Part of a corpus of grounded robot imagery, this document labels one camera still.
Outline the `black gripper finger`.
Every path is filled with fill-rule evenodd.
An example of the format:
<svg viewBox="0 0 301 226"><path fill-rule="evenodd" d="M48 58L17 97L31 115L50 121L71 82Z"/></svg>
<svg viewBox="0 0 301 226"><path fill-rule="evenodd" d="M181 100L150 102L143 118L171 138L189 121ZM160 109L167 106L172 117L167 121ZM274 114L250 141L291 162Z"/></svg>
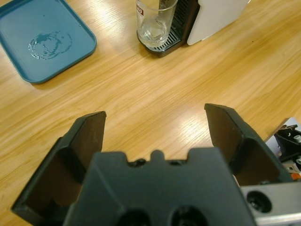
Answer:
<svg viewBox="0 0 301 226"><path fill-rule="evenodd" d="M62 223L76 202L94 153L103 145L106 112L79 117L58 138L11 207L28 223Z"/></svg>
<svg viewBox="0 0 301 226"><path fill-rule="evenodd" d="M282 163L235 109L209 103L204 109L212 144L241 186L292 182Z"/></svg>

